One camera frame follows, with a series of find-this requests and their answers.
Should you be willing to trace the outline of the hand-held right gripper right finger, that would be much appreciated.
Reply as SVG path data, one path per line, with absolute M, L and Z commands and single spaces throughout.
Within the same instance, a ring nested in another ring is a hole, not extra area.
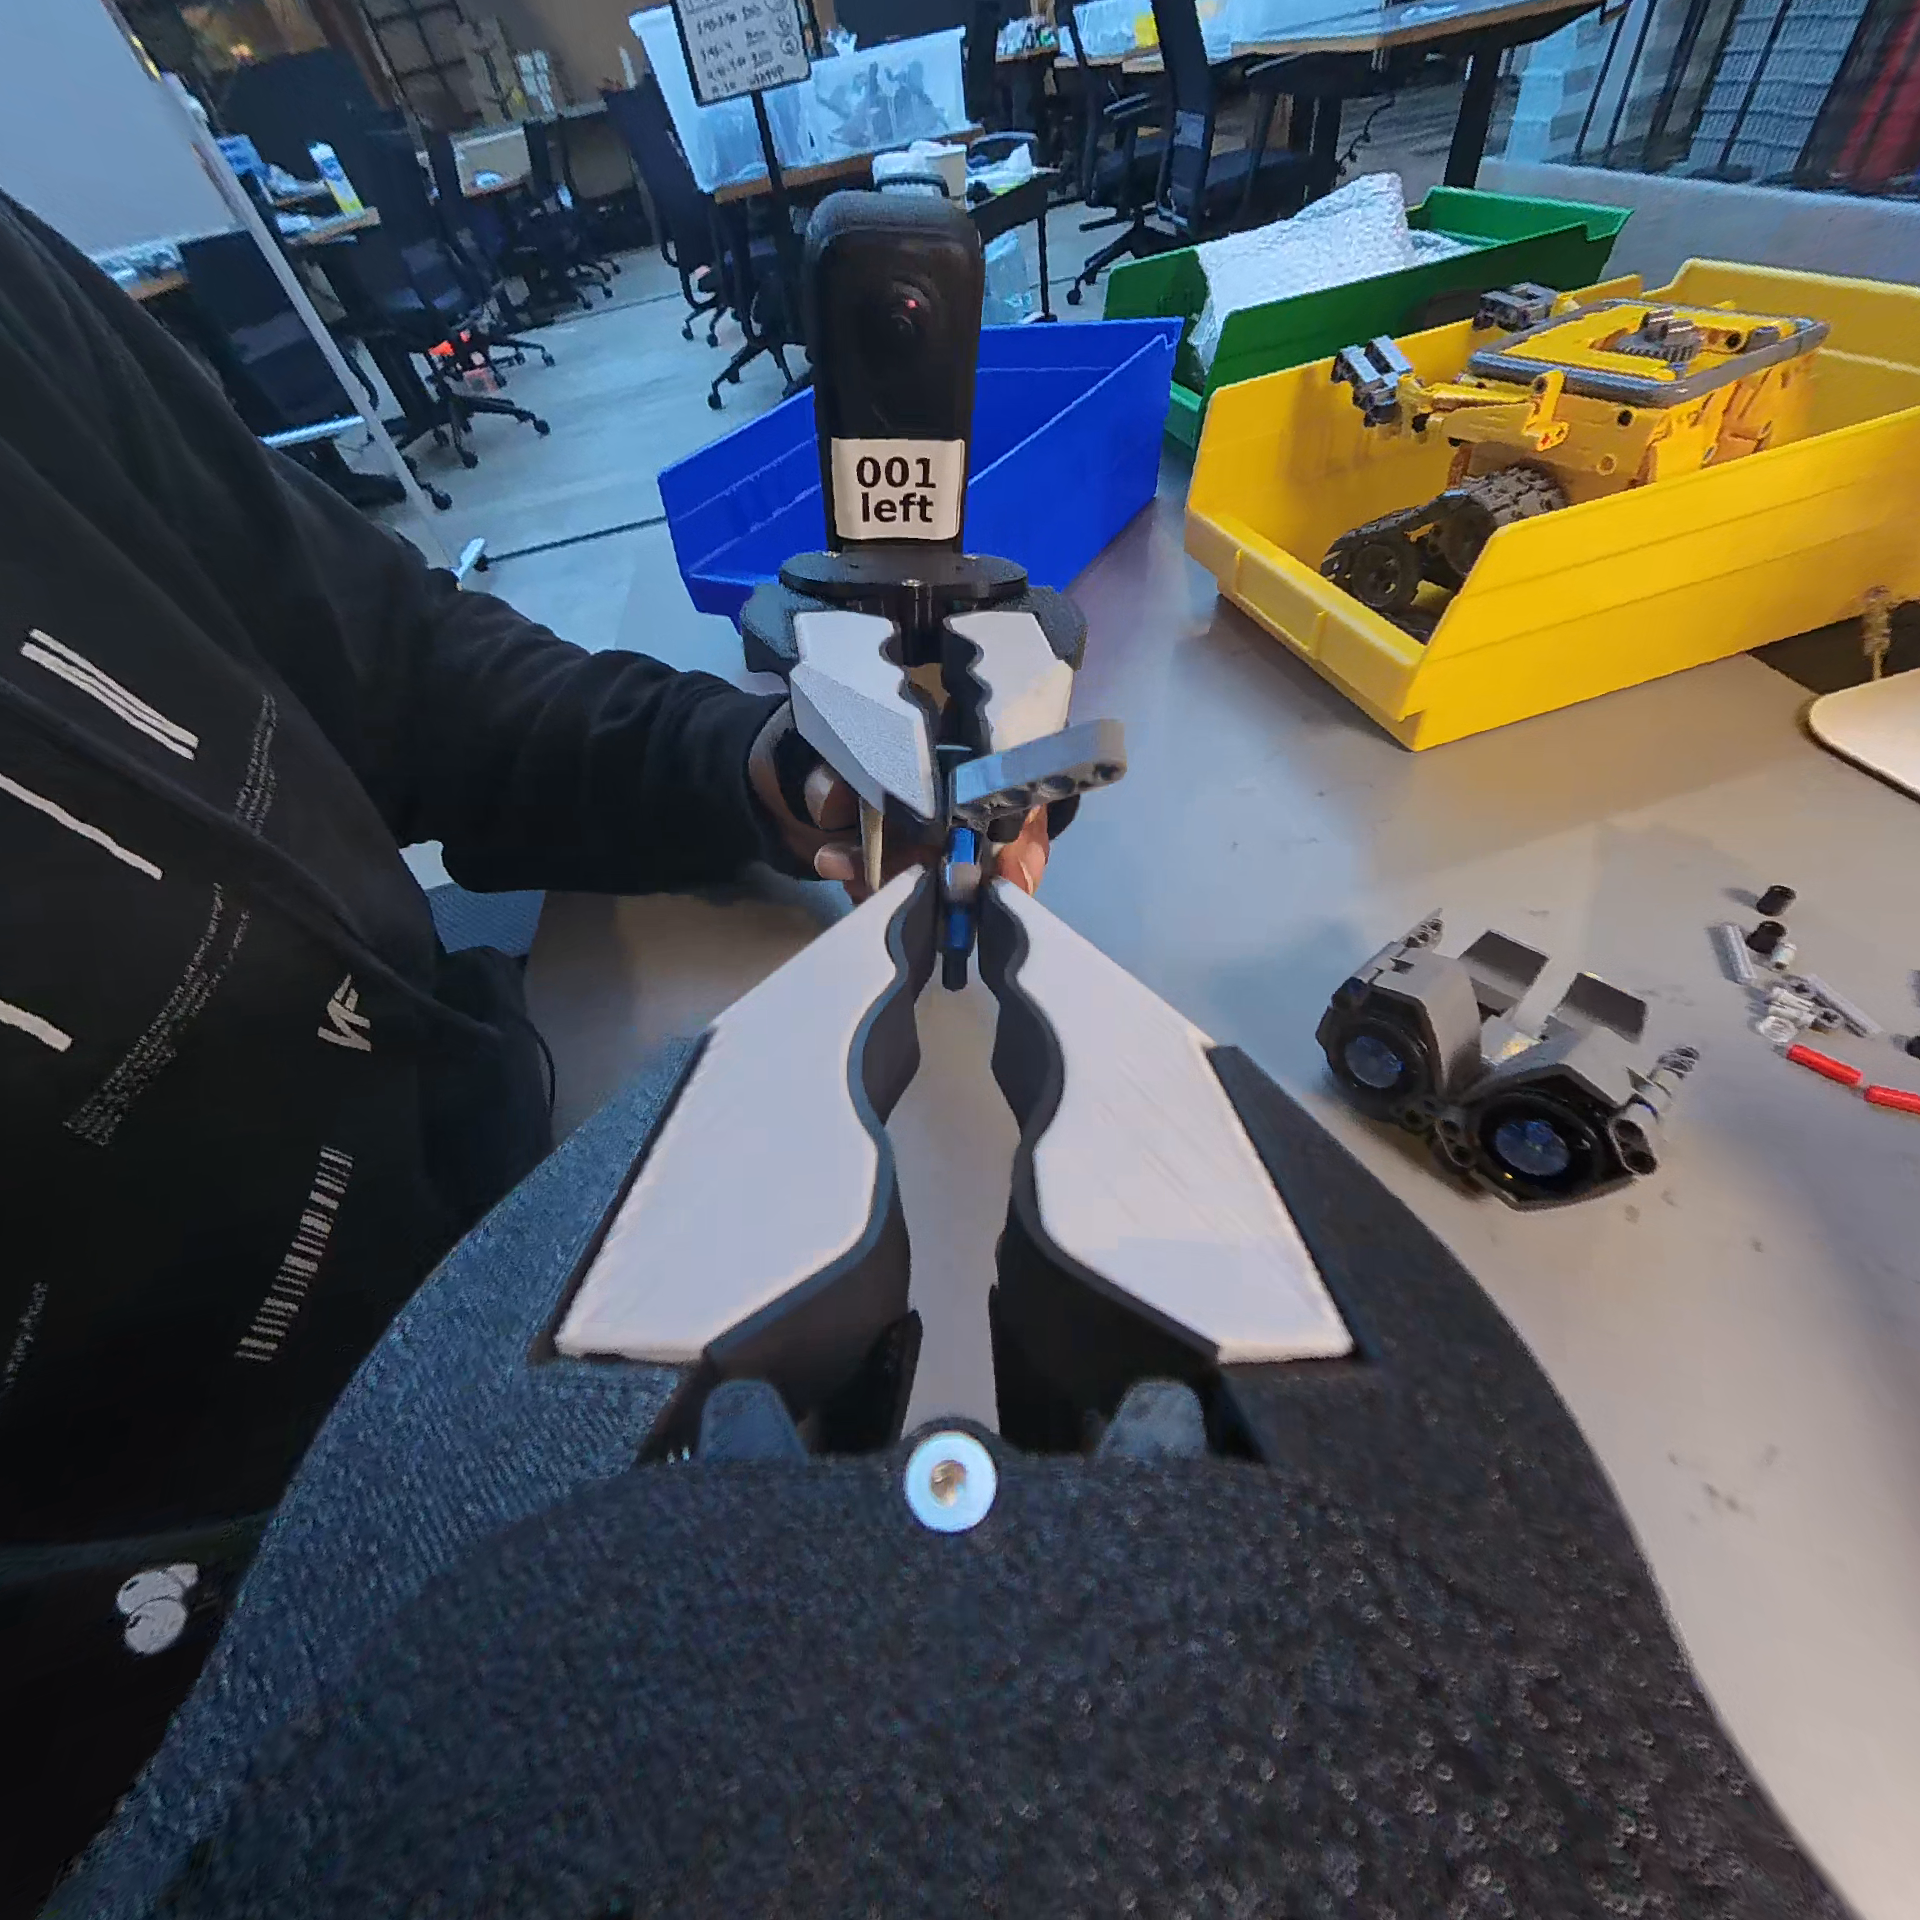
M 1212 1037 L 1007 880 L 981 901 L 977 962 L 1036 1246 L 1215 1361 L 1352 1357 Z

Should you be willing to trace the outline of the grey bent building beam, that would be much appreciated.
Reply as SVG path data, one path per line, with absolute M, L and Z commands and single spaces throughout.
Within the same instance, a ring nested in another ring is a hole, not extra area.
M 1086 718 L 1013 748 L 961 755 L 945 775 L 945 828 L 1013 832 L 1033 810 L 1075 800 L 1124 775 L 1123 718 Z

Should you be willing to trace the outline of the blue-grey chair seat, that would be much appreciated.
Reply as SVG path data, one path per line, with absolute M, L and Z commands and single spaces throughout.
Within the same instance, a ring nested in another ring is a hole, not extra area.
M 424 901 L 433 911 L 436 936 L 447 954 L 498 948 L 528 961 L 548 896 L 538 889 L 471 893 L 447 880 L 429 889 Z

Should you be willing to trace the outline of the whiteboard on stand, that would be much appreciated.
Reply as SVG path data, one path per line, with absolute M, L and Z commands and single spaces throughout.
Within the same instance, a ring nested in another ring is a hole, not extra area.
M 246 429 L 345 479 L 345 446 L 400 491 L 384 510 L 452 556 L 376 409 L 293 265 L 279 229 L 176 79 L 156 74 L 113 3 L 3 3 L 3 195 L 88 252 L 205 365 Z

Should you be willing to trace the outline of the person's left forearm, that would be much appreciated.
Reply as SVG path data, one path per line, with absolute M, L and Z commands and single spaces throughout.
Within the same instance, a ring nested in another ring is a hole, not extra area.
M 589 655 L 415 567 L 367 693 L 381 810 L 481 889 L 661 893 L 782 859 L 753 779 L 778 705 L 643 655 Z

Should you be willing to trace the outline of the grey desk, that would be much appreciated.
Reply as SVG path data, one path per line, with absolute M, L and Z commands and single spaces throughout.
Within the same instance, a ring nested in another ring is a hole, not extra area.
M 1172 510 L 1086 580 L 1139 797 L 1042 899 L 1249 1041 L 1255 1140 L 1359 1310 L 1359 1359 L 1244 1377 L 1231 1457 L 1000 1437 L 1013 1123 L 984 991 L 922 1007 L 953 1105 L 900 1107 L 933 1329 L 911 1437 L 984 1427 L 981 1527 L 911 1520 L 906 1445 L 675 1464 L 481 1551 L 458 1786 L 563 1913 L 1763 1915 L 1708 1817 L 1917 1915 L 1917 1123 L 1738 1037 L 1706 919 L 1805 878 L 1888 987 L 1914 810 L 1712 664 L 1410 755 L 1201 616 Z M 1576 938 L 1708 1051 L 1640 1194 L 1505 1213 L 1340 1118 L 1310 1023 L 1416 911 Z

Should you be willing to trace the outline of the clear plastic bin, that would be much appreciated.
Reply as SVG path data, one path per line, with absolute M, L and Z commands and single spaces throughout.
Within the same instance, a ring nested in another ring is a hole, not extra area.
M 661 86 L 673 129 L 696 192 L 767 181 L 761 141 L 748 98 L 701 103 L 687 71 L 683 35 L 668 7 L 629 14 L 629 35 Z M 963 86 L 963 27 L 837 50 L 803 83 L 761 98 L 782 172 L 901 151 L 918 141 L 961 141 L 970 125 Z

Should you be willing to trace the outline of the yellow storage bin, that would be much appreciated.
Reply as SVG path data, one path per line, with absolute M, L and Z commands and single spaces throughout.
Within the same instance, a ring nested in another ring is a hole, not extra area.
M 1787 400 L 1808 409 L 1746 461 L 1491 531 L 1414 637 L 1322 576 L 1329 542 L 1448 483 L 1455 421 L 1365 429 L 1329 359 L 1220 388 L 1187 555 L 1237 611 L 1410 751 L 1750 655 L 1917 602 L 1917 288 L 1682 261 L 1640 304 L 1834 329 Z

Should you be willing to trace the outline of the blue storage bin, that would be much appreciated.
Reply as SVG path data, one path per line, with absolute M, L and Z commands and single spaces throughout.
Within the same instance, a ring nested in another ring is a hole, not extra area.
M 984 327 L 963 550 L 1046 591 L 1159 491 L 1176 320 Z M 813 393 L 659 472 L 689 604 L 736 617 L 758 582 L 826 542 Z

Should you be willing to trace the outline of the grey toy robot head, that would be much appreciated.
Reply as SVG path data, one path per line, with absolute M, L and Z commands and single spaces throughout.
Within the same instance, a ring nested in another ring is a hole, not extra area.
M 1653 1174 L 1697 1051 L 1670 1046 L 1643 1065 L 1643 996 L 1587 971 L 1528 1029 L 1517 1010 L 1546 954 L 1502 932 L 1446 954 L 1442 932 L 1442 917 L 1425 917 L 1333 987 L 1317 1041 L 1340 1093 L 1515 1213 Z

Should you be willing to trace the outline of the yellow toy robot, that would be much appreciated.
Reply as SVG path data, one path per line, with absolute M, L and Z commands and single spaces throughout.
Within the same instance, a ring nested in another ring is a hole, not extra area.
M 1319 572 L 1429 637 L 1422 591 L 1465 591 L 1505 526 L 1649 488 L 1790 443 L 1830 325 L 1660 298 L 1576 298 L 1520 280 L 1477 298 L 1491 346 L 1422 376 L 1401 340 L 1336 350 L 1329 376 L 1381 436 L 1453 451 L 1431 500 L 1340 531 Z

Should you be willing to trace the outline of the person's left hand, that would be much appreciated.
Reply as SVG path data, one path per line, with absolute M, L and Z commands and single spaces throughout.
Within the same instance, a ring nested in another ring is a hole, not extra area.
M 825 755 L 815 755 L 815 748 L 804 745 L 791 700 L 782 700 L 767 715 L 748 755 L 748 775 L 754 805 L 782 846 L 772 856 L 778 868 L 844 889 L 854 906 L 879 893 L 868 878 L 858 794 Z M 1046 810 L 1033 810 L 1018 836 L 996 846 L 993 875 L 1024 896 L 1036 896 L 1046 875 L 1049 841 Z M 918 846 L 895 828 L 886 832 L 886 880 L 933 863 L 933 846 Z

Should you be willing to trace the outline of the scattered small building pieces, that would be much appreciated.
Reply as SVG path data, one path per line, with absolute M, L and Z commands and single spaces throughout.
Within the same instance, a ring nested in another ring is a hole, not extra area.
M 1734 899 L 1744 919 L 1714 919 L 1708 943 L 1731 986 L 1739 987 L 1746 1033 L 1790 1068 L 1859 1105 L 1917 1118 L 1917 1029 L 1894 1033 L 1859 996 L 1808 967 L 1790 924 L 1796 886 L 1772 880 Z

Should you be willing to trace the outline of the black office chair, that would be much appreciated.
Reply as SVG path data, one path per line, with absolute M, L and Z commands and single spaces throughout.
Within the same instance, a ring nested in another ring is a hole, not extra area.
M 714 346 L 718 320 L 735 316 L 746 338 L 746 355 L 753 355 L 758 340 L 758 268 L 748 216 L 718 210 L 718 202 L 696 186 L 659 79 L 649 74 L 635 86 L 611 86 L 602 99 L 616 132 L 629 147 L 661 259 L 681 272 L 687 302 L 683 338 L 694 335 L 696 316 L 710 316 L 710 346 Z
M 367 132 L 369 204 L 381 222 L 362 236 L 384 249 L 394 288 L 375 293 L 381 320 L 406 355 L 424 363 L 424 386 L 436 397 L 436 437 L 451 437 L 464 467 L 478 467 L 471 421 L 504 416 L 550 436 L 550 421 L 501 397 L 498 351 L 520 363 L 532 340 L 498 327 L 493 293 L 481 288 L 466 255 L 451 241 L 429 195 L 415 136 L 391 125 Z
M 1257 99 L 1255 136 L 1239 151 L 1212 153 L 1215 79 L 1199 3 L 1154 3 L 1163 90 L 1128 95 L 1100 107 L 1123 132 L 1109 182 L 1120 192 L 1124 234 L 1094 252 L 1068 284 L 1068 302 L 1123 259 L 1201 246 L 1251 226 L 1257 216 L 1296 216 L 1333 192 L 1340 159 L 1340 107 L 1365 90 L 1365 74 L 1333 57 L 1268 57 L 1244 69 Z

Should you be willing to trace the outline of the green storage bin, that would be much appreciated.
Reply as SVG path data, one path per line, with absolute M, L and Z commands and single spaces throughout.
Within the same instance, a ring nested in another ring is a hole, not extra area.
M 1520 280 L 1579 290 L 1609 272 L 1627 226 L 1627 210 L 1502 199 L 1476 186 L 1434 186 L 1406 212 L 1410 226 L 1448 234 L 1472 252 L 1232 316 L 1212 373 L 1199 365 L 1191 338 L 1203 302 L 1199 246 L 1115 265 L 1100 302 L 1109 320 L 1181 325 L 1166 436 L 1199 451 L 1220 388 L 1329 359 L 1376 335 L 1406 338 L 1472 320 L 1485 290 Z

